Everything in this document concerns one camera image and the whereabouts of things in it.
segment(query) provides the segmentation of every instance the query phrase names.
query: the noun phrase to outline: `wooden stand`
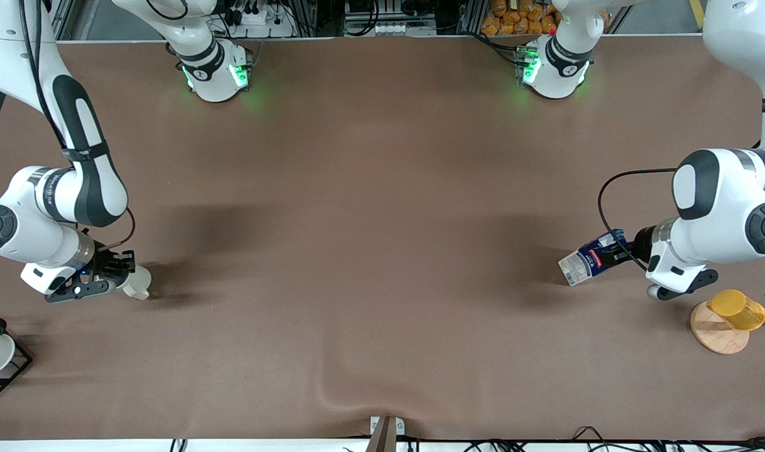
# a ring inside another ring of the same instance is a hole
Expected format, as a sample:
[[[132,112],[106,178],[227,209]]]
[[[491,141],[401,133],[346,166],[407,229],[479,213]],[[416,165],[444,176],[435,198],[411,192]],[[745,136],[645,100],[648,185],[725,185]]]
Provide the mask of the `wooden stand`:
[[[707,308],[707,302],[698,303],[690,313],[690,331],[708,350],[721,355],[733,355],[748,345],[747,331],[735,331],[719,315]]]

